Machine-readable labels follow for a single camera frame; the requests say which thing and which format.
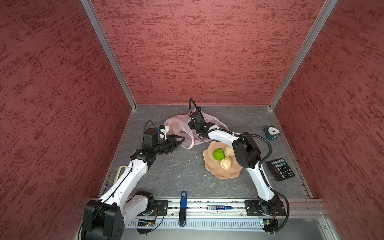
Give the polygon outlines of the pink fruit-print plastic bag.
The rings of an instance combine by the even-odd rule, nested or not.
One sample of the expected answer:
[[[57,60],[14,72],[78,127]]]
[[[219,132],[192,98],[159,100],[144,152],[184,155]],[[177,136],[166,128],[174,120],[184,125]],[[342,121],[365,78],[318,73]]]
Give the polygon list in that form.
[[[189,114],[184,114],[171,117],[164,122],[164,125],[169,127],[169,135],[177,135],[185,138],[181,146],[186,150],[211,141],[217,141],[231,146],[236,139],[234,136],[223,131],[213,131],[208,134],[208,137],[214,137],[214,139],[208,139],[207,136],[205,136],[205,138],[201,140],[198,138],[196,131],[190,128],[190,121]]]

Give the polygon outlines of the fake green round fruit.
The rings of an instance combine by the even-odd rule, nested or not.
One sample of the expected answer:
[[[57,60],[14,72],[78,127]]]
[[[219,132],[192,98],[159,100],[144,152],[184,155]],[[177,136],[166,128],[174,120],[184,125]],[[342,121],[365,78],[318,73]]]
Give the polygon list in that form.
[[[224,152],[223,149],[215,149],[215,150],[213,150],[212,156],[217,161],[221,161],[221,160],[223,160],[226,157],[225,152]]]

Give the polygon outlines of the pink scalloped plastic bowl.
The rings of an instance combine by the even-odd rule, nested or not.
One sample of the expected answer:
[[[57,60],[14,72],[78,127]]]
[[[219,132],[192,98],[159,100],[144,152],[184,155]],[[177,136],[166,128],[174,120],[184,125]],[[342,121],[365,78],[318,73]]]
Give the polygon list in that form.
[[[205,168],[219,179],[232,179],[237,178],[243,169],[237,162],[235,155],[231,155],[232,166],[229,170],[225,170],[221,167],[220,162],[213,157],[213,151],[216,149],[223,149],[227,145],[224,143],[212,141],[209,147],[203,151]]]

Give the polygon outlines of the fake pale yellow fruit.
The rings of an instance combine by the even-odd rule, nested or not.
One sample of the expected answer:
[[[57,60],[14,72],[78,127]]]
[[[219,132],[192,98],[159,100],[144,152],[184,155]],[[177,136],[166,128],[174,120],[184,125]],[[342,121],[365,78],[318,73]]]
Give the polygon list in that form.
[[[233,165],[233,160],[230,156],[226,156],[220,161],[221,168],[226,171],[230,170],[232,165]]]

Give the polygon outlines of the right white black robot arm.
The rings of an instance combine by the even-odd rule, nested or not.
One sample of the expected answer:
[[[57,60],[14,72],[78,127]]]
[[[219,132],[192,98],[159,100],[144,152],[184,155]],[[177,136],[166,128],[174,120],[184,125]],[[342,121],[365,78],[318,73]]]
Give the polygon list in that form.
[[[272,154],[270,142],[260,135],[248,132],[233,133],[213,123],[206,123],[204,119],[196,121],[196,118],[191,118],[189,127],[195,130],[200,138],[208,138],[232,146],[237,163],[248,171],[257,189],[260,212],[265,216],[274,215],[281,202],[279,197],[283,195],[272,188],[263,168],[263,163]],[[265,142],[268,147],[268,153],[263,158],[255,138]]]

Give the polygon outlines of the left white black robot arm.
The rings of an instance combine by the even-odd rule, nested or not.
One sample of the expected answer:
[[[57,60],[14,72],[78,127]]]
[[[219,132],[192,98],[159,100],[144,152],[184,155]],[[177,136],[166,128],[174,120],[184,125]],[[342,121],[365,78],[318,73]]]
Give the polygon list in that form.
[[[142,148],[133,153],[128,169],[118,181],[98,200],[90,200],[87,203],[77,239],[121,239],[126,222],[141,213],[151,211],[154,207],[152,194],[143,192],[131,198],[131,192],[158,155],[173,152],[184,141],[184,137],[177,135],[168,135],[160,143],[153,138],[144,137]]]

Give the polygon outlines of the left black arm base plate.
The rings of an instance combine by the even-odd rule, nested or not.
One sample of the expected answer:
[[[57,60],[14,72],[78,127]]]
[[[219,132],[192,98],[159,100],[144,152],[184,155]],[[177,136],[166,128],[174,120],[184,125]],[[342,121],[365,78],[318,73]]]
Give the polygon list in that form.
[[[145,211],[137,215],[137,217],[155,217],[155,216],[164,216],[168,211],[168,200],[149,200],[148,204],[145,206]]]

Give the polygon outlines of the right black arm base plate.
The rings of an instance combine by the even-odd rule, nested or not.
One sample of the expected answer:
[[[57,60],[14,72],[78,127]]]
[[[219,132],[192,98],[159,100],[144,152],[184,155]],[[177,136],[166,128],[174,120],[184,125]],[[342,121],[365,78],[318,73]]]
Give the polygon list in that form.
[[[249,217],[283,217],[287,215],[282,201],[270,203],[266,201],[245,200],[245,210]]]

